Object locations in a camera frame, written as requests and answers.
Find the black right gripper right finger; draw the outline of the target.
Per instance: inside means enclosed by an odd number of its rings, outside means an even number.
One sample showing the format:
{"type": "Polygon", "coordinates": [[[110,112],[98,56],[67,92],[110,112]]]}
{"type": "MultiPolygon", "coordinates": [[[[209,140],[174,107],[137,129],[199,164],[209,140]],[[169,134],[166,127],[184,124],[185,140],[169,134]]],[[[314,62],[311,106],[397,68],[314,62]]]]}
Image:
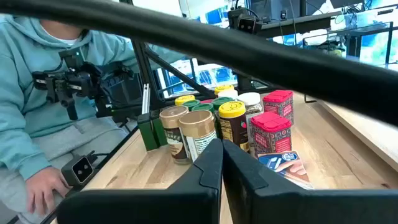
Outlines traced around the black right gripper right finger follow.
{"type": "Polygon", "coordinates": [[[223,141],[234,224],[398,224],[398,190],[305,190],[223,141]]]}

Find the tan lid furikake jar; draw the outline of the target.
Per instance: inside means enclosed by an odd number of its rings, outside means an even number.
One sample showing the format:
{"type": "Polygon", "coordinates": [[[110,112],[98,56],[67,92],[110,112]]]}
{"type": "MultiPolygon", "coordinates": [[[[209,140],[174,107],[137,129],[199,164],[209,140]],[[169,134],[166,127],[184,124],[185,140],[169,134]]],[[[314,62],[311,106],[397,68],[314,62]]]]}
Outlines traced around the tan lid furikake jar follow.
{"type": "Polygon", "coordinates": [[[188,112],[186,106],[173,106],[162,110],[159,115],[171,156],[178,164],[189,164],[191,161],[178,124],[179,119],[188,112]]]}
{"type": "Polygon", "coordinates": [[[178,120],[178,125],[193,162],[217,138],[215,118],[211,111],[191,111],[178,120]]]}

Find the green lid glass spice jar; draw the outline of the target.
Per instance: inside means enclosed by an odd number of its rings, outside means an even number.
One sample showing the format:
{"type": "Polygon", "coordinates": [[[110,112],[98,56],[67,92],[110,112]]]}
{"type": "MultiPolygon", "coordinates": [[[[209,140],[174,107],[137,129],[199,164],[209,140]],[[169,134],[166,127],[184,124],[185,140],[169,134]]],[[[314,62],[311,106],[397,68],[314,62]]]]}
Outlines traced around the green lid glass spice jar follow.
{"type": "Polygon", "coordinates": [[[203,104],[196,105],[192,108],[192,111],[198,111],[198,110],[207,110],[212,113],[215,112],[215,109],[214,109],[214,106],[212,103],[203,103],[203,104]]]}
{"type": "Polygon", "coordinates": [[[233,100],[234,99],[230,98],[230,97],[218,97],[218,98],[215,98],[214,100],[212,100],[211,104],[213,105],[215,110],[218,110],[222,104],[233,101],[233,100]]]}
{"type": "Polygon", "coordinates": [[[182,105],[183,105],[183,106],[186,106],[186,107],[188,108],[189,111],[192,111],[192,109],[193,109],[195,106],[198,106],[198,105],[200,105],[200,104],[201,104],[201,101],[200,101],[200,100],[190,100],[190,101],[184,102],[182,105]]]}

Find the blue plastic wrap box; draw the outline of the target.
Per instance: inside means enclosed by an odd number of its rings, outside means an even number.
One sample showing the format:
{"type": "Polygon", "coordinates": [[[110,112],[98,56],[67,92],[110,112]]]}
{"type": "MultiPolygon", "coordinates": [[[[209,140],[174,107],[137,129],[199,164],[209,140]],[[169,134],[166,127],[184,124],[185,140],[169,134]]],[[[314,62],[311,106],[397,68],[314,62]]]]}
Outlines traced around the blue plastic wrap box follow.
{"type": "Polygon", "coordinates": [[[270,170],[304,189],[313,189],[303,162],[296,151],[259,154],[258,160],[270,170]]]}

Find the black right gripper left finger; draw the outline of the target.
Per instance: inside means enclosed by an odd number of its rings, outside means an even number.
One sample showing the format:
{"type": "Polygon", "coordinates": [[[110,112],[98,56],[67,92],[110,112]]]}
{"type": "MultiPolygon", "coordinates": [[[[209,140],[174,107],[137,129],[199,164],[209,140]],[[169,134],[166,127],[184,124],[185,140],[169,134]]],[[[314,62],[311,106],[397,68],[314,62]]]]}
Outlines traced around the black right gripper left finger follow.
{"type": "Polygon", "coordinates": [[[219,224],[223,143],[212,140],[167,189],[86,190],[65,199],[58,224],[219,224]]]}

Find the person's hand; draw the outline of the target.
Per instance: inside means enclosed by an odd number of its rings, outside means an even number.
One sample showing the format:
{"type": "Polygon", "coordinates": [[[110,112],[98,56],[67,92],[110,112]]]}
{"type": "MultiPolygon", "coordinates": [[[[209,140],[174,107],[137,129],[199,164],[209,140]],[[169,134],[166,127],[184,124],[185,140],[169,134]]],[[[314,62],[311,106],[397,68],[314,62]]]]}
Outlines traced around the person's hand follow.
{"type": "Polygon", "coordinates": [[[25,184],[27,187],[27,210],[30,213],[37,212],[41,216],[55,209],[54,191],[64,197],[71,189],[61,171],[54,167],[40,170],[27,179],[25,184]]]}

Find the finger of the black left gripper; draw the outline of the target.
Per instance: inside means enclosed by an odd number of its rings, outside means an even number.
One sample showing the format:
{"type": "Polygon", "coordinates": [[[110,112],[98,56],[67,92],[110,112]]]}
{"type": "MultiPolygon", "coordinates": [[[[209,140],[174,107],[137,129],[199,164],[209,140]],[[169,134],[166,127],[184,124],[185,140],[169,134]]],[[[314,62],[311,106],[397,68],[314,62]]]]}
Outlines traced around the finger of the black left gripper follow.
{"type": "Polygon", "coordinates": [[[72,95],[69,93],[61,93],[60,103],[64,108],[66,108],[70,120],[76,121],[78,119],[78,115],[75,108],[75,100],[72,95]]]}
{"type": "Polygon", "coordinates": [[[47,77],[45,79],[45,81],[46,81],[46,87],[47,87],[47,96],[46,96],[47,101],[49,101],[51,103],[59,102],[57,91],[56,91],[56,84],[55,84],[56,79],[54,79],[52,77],[47,77]]]}

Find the black desk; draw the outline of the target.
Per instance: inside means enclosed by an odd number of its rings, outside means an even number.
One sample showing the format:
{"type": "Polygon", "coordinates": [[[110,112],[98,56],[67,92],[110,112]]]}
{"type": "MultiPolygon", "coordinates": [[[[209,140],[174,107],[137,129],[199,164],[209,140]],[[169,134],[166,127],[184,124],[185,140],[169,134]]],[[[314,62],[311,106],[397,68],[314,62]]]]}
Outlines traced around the black desk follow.
{"type": "Polygon", "coordinates": [[[318,29],[329,29],[331,27],[331,20],[340,15],[342,15],[340,11],[329,12],[263,24],[261,29],[256,32],[256,35],[273,38],[282,35],[304,34],[318,29]]]}

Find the white lid glass spice jar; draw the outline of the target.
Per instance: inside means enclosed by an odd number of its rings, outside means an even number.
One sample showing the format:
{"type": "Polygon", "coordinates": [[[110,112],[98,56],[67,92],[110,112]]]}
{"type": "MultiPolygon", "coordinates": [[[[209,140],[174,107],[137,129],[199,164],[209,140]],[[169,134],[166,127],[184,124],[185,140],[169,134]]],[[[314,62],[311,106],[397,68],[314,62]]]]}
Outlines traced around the white lid glass spice jar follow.
{"type": "Polygon", "coordinates": [[[238,100],[242,101],[246,108],[246,122],[249,146],[254,146],[253,133],[252,133],[252,122],[251,118],[263,114],[264,109],[262,107],[261,96],[256,92],[243,93],[238,96],[238,100]]]}
{"type": "Polygon", "coordinates": [[[235,89],[223,90],[218,93],[218,98],[221,97],[229,97],[232,98],[233,100],[236,100],[238,98],[238,92],[235,89]]]}

